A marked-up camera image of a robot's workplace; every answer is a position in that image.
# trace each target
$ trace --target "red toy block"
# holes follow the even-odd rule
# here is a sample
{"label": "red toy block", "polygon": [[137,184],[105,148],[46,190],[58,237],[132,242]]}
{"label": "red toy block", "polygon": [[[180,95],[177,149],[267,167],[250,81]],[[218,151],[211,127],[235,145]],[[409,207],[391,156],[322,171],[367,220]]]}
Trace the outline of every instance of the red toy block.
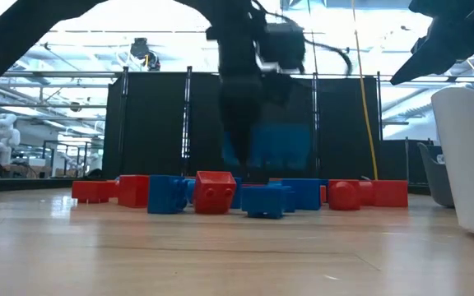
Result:
{"label": "red toy block", "polygon": [[101,181],[74,181],[72,183],[72,198],[78,203],[101,203],[109,201],[106,193],[110,183]]}
{"label": "red toy block", "polygon": [[226,214],[230,210],[236,183],[228,172],[197,172],[193,207],[198,214]]}
{"label": "red toy block", "polygon": [[359,194],[362,206],[374,206],[376,203],[374,187],[371,181],[360,181]]}
{"label": "red toy block", "polygon": [[332,186],[334,184],[337,184],[339,182],[346,182],[346,183],[349,183],[350,185],[352,185],[352,187],[354,188],[356,194],[358,193],[358,190],[360,189],[360,180],[340,180],[340,179],[332,179],[332,180],[328,180],[328,190],[330,191],[330,188],[332,188]]}
{"label": "red toy block", "polygon": [[359,210],[360,197],[352,183],[337,182],[330,187],[328,204],[331,210]]}
{"label": "red toy block", "polygon": [[327,202],[327,187],[324,185],[321,185],[319,187],[319,195],[321,196],[321,203]]}
{"label": "red toy block", "polygon": [[130,208],[147,207],[149,198],[149,176],[120,176],[118,204]]}
{"label": "red toy block", "polygon": [[391,207],[408,207],[407,181],[378,180],[372,182],[374,187],[374,205]]}

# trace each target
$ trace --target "blue toy block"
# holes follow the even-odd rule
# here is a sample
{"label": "blue toy block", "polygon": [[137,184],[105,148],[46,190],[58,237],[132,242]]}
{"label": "blue toy block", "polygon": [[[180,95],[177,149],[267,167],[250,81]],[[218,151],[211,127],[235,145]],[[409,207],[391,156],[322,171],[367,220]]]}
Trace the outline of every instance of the blue toy block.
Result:
{"label": "blue toy block", "polygon": [[240,209],[240,201],[241,201],[241,189],[243,186],[243,179],[242,178],[234,178],[235,184],[235,193],[234,198],[231,200],[230,209]]}
{"label": "blue toy block", "polygon": [[184,177],[151,175],[149,177],[148,214],[177,214],[188,204]]}
{"label": "blue toy block", "polygon": [[283,179],[281,183],[283,186],[292,187],[296,210],[319,210],[321,208],[320,179]]}
{"label": "blue toy block", "polygon": [[193,189],[195,188],[195,180],[194,179],[187,179],[184,180],[186,184],[186,199],[188,200],[189,204],[193,204]]}
{"label": "blue toy block", "polygon": [[249,217],[280,219],[286,207],[286,190],[282,187],[243,187],[241,202]]}

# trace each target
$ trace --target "black cable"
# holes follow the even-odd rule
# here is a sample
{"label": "black cable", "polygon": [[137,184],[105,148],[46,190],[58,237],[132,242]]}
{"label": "black cable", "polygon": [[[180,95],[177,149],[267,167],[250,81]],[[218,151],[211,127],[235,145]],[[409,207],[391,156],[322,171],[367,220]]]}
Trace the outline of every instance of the black cable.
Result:
{"label": "black cable", "polygon": [[[252,0],[253,3],[255,3],[258,7],[259,7],[259,10],[265,14],[268,14],[270,16],[276,16],[276,17],[279,17],[281,18],[283,21],[286,21],[287,23],[289,24],[292,24],[292,25],[296,25],[296,26],[299,26],[295,21],[293,21],[292,19],[290,19],[288,16],[282,16],[282,15],[279,15],[279,14],[276,14],[276,13],[273,13],[273,12],[268,12],[264,6],[259,3],[258,0]],[[338,48],[335,48],[333,46],[330,46],[330,45],[326,45],[326,44],[320,44],[320,43],[317,43],[317,42],[314,42],[314,41],[310,41],[308,39],[304,39],[304,41],[308,44],[312,44],[313,46],[319,46],[323,49],[326,49],[326,50],[329,50],[331,52],[334,52],[334,53],[337,53],[339,54],[340,57],[342,57],[343,61],[345,62],[346,64],[346,70],[345,70],[345,75],[346,76],[349,76],[350,74],[352,74],[352,62],[351,62],[351,59],[348,57],[348,55],[346,55],[346,53],[343,53],[343,51],[341,49],[338,49]]]}

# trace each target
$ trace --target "ceiling light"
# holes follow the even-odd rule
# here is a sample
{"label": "ceiling light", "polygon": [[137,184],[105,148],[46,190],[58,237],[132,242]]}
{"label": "ceiling light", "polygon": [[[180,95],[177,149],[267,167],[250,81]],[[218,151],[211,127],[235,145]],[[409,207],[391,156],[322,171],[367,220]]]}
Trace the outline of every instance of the ceiling light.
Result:
{"label": "ceiling light", "polygon": [[74,132],[81,132],[81,133],[86,133],[90,135],[98,135],[101,134],[101,132],[98,132],[92,128],[89,127],[70,127]]}
{"label": "ceiling light", "polygon": [[67,128],[64,125],[62,125],[61,123],[56,123],[56,122],[53,122],[53,121],[50,121],[50,120],[45,120],[44,122],[47,123],[50,126],[53,126],[53,127]]}
{"label": "ceiling light", "polygon": [[27,107],[2,107],[6,111],[14,112],[14,113],[19,113],[23,115],[29,115],[29,116],[39,116],[39,115],[45,115],[41,112],[38,112],[34,109],[30,109]]}

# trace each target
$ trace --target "metal pole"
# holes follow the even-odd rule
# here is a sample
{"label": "metal pole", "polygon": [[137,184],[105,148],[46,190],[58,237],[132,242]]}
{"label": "metal pole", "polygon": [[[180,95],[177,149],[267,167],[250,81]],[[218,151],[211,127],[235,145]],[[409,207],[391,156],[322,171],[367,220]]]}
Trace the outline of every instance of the metal pole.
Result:
{"label": "metal pole", "polygon": [[79,173],[79,169],[78,169],[78,164],[80,163],[80,147],[78,147],[78,152],[77,152],[77,155],[76,155],[76,178],[78,178],[78,173]]}
{"label": "metal pole", "polygon": [[128,89],[129,89],[129,67],[123,68],[122,73],[122,95],[120,96],[120,116],[119,120],[119,137],[118,137],[118,157],[120,158],[119,172],[118,174],[123,173],[123,142],[125,141],[125,126],[127,119],[127,110],[128,110]]}
{"label": "metal pole", "polygon": [[377,73],[378,82],[378,119],[379,119],[379,140],[383,141],[383,112],[382,112],[382,80],[381,73]]}
{"label": "metal pole", "polygon": [[86,175],[86,168],[87,168],[87,146],[89,145],[89,142],[86,142],[86,148],[84,150],[84,153],[83,153],[83,175],[85,176]]}
{"label": "metal pole", "polygon": [[55,173],[54,172],[54,156],[55,156],[54,153],[55,153],[55,151],[56,151],[56,149],[52,149],[50,151],[50,169],[53,170],[52,172],[50,172],[50,177],[53,177],[53,173]]}
{"label": "metal pole", "polygon": [[186,69],[186,84],[184,86],[184,137],[182,139],[182,146],[184,154],[181,159],[184,162],[182,175],[186,176],[189,173],[189,124],[190,124],[190,93],[191,93],[191,78],[193,74],[193,67],[188,66]]}
{"label": "metal pole", "polygon": [[321,168],[321,159],[319,158],[319,112],[318,112],[318,73],[312,74],[312,149],[314,150],[314,171],[315,177],[318,178]]}
{"label": "metal pole", "polygon": [[[69,146],[65,145],[65,155],[68,157]],[[67,176],[67,159],[64,159],[65,163],[63,165],[63,176]]]}
{"label": "metal pole", "polygon": [[105,109],[107,105],[69,105],[69,104],[0,104],[0,107],[23,107],[23,108],[65,108],[65,109]]}
{"label": "metal pole", "polygon": [[41,152],[41,159],[45,159],[45,150],[47,149],[47,141],[43,141],[43,151]]}
{"label": "metal pole", "polygon": [[409,137],[405,137],[405,167],[406,167],[406,174],[407,174],[407,184],[409,184]]}

